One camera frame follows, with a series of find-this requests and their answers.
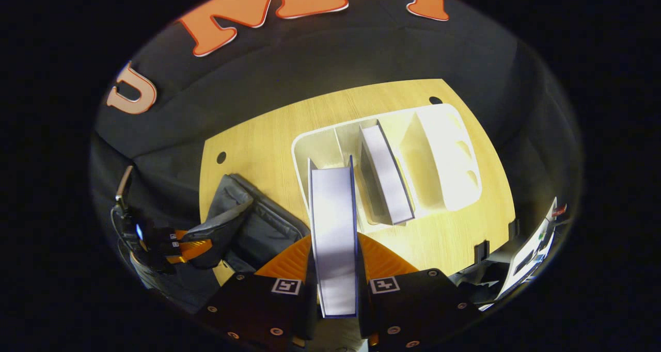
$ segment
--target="wooden tabletop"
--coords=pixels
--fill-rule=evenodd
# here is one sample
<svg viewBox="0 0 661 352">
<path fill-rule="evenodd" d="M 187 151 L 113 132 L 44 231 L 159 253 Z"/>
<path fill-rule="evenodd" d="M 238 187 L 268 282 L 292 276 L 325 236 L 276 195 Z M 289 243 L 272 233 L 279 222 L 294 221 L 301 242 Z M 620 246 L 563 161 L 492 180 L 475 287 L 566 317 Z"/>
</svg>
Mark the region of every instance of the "wooden tabletop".
<svg viewBox="0 0 661 352">
<path fill-rule="evenodd" d="M 272 110 L 209 138 L 204 144 L 200 171 L 201 222 L 207 218 L 222 176 L 239 173 L 309 227 L 291 158 L 295 137 L 338 122 L 430 105 L 430 97 L 460 112 L 475 148 L 482 195 L 460 211 L 416 218 L 406 227 L 393 226 L 368 236 L 418 269 L 436 267 L 450 275 L 472 265 L 475 245 L 488 239 L 493 251 L 508 240 L 508 224 L 515 217 L 514 202 L 489 137 L 442 79 L 387 82 L 324 94 Z M 225 152 L 226 159 L 218 164 L 221 152 Z"/>
</svg>

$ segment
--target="orange letter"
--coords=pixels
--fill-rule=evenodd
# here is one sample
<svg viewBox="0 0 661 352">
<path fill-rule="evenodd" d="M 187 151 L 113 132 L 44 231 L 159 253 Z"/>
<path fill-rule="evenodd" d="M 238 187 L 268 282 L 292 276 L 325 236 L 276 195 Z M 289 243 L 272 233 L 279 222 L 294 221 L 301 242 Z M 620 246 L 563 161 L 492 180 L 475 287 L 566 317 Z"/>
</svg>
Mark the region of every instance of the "orange letter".
<svg viewBox="0 0 661 352">
<path fill-rule="evenodd" d="M 446 21 L 450 19 L 443 9 L 443 0 L 413 0 L 406 9 L 417 16 L 430 20 Z"/>
<path fill-rule="evenodd" d="M 269 4 L 271 0 L 210 0 L 184 15 L 181 23 L 196 42 L 193 54 L 205 56 L 236 37 L 236 28 L 222 28 L 213 17 L 258 28 L 266 20 Z M 293 19 L 339 11 L 347 6 L 348 0 L 282 0 L 276 15 L 283 19 Z"/>
<path fill-rule="evenodd" d="M 126 67 L 122 69 L 116 81 L 117 83 L 124 81 L 126 84 L 133 86 L 140 92 L 140 98 L 130 100 L 117 92 L 117 86 L 113 86 L 111 93 L 108 94 L 108 100 L 106 100 L 108 106 L 116 107 L 127 114 L 137 115 L 148 110 L 156 102 L 156 86 L 143 75 L 135 72 L 131 68 L 131 62 L 128 62 Z"/>
</svg>

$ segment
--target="black fabric backdrop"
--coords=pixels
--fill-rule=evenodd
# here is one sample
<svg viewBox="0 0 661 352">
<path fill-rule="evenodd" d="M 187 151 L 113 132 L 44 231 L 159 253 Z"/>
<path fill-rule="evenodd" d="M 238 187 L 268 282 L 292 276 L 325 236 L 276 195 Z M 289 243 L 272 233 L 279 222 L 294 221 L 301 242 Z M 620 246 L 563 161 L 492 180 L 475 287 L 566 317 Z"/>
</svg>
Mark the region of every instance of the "black fabric backdrop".
<svg viewBox="0 0 661 352">
<path fill-rule="evenodd" d="M 28 249 L 14 260 L 19 266 L 5 266 L 10 275 L 21 271 L 19 283 L 5 287 L 7 350 L 230 349 L 144 291 L 111 252 L 88 199 L 89 134 L 104 88 L 151 37 L 201 1 L 8 3 L 31 8 L 21 9 L 24 18 L 8 14 L 7 24 L 14 47 L 6 64 L 18 79 L 7 93 L 19 117 L 5 123 L 19 139 L 5 149 L 25 152 L 9 176 L 19 193 L 8 209 L 10 224 L 24 229 L 9 242 Z M 657 349 L 649 279 L 658 272 L 651 260 L 658 172 L 647 160 L 659 111 L 646 85 L 661 63 L 646 18 L 656 0 L 466 1 L 534 46 L 558 75 L 578 112 L 588 183 L 566 247 L 543 276 L 440 348 Z M 121 33 L 108 33 L 117 26 Z M 106 145 L 103 152 L 116 151 Z M 127 161 L 114 154 L 108 163 Z"/>
<path fill-rule="evenodd" d="M 411 1 L 349 0 L 344 11 L 281 20 L 281 0 L 272 0 L 260 28 L 218 20 L 238 36 L 203 58 L 192 54 L 181 23 L 168 25 L 131 58 L 156 85 L 156 104 L 140 115 L 106 106 L 105 97 L 99 104 L 90 177 L 109 241 L 116 238 L 107 211 L 129 162 L 139 173 L 130 201 L 189 229 L 199 223 L 205 139 L 300 100 L 404 79 L 443 78 L 465 101 L 498 151 L 524 232 L 556 195 L 574 208 L 579 135 L 541 58 L 459 0 L 445 0 L 449 21 L 409 13 Z M 127 86 L 120 92 L 131 94 Z"/>
</svg>

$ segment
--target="black cloth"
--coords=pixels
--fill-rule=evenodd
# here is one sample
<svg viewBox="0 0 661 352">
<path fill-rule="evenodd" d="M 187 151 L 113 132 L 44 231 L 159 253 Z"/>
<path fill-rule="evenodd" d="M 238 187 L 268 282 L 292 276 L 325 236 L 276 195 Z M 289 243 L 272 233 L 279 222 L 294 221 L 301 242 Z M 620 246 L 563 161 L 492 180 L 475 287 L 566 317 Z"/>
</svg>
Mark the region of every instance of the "black cloth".
<svg viewBox="0 0 661 352">
<path fill-rule="evenodd" d="M 132 202 L 187 230 L 200 223 L 207 138 L 296 101 L 405 79 L 446 80 L 477 117 L 500 156 L 522 234 L 539 225 L 554 196 L 575 206 L 579 135 L 569 101 L 541 58 L 459 0 L 444 0 L 450 17 L 444 22 L 409 13 L 410 1 L 350 0 L 343 11 L 281 20 L 275 15 L 281 0 L 272 0 L 260 28 L 218 20 L 239 34 L 204 58 L 192 54 L 195 42 L 181 23 L 165 27 L 131 58 L 158 90 L 153 107 L 130 115 L 106 106 L 106 98 L 99 104 L 90 180 L 109 241 L 106 216 L 127 164 L 138 174 Z"/>
<path fill-rule="evenodd" d="M 158 274 L 130 256 L 130 262 L 147 289 L 155 289 L 189 314 L 195 314 L 220 289 L 212 269 L 175 265 L 175 275 Z"/>
</svg>

